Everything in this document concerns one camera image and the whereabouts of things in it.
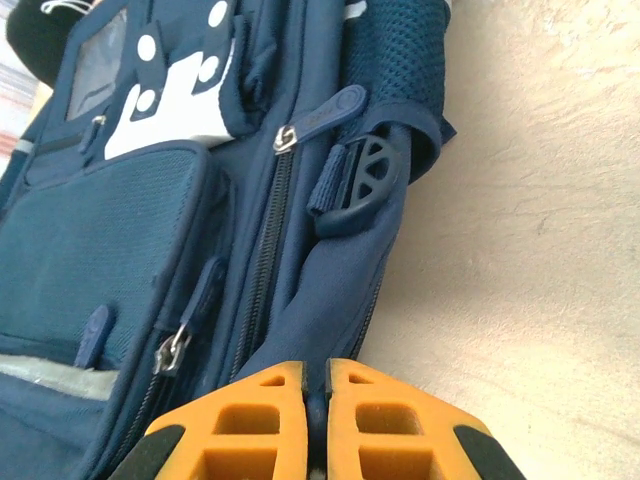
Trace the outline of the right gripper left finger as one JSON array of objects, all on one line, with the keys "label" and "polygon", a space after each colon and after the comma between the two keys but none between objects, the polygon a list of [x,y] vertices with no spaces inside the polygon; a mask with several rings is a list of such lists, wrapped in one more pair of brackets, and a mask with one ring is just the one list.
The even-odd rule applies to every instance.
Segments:
[{"label": "right gripper left finger", "polygon": [[286,361],[156,418],[113,479],[305,479],[305,366]]}]

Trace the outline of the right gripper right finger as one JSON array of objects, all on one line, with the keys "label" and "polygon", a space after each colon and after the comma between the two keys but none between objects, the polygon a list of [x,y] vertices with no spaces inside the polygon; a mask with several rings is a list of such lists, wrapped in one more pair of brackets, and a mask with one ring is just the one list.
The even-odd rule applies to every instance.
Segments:
[{"label": "right gripper right finger", "polygon": [[473,415],[354,360],[327,364],[330,479],[520,479]]}]

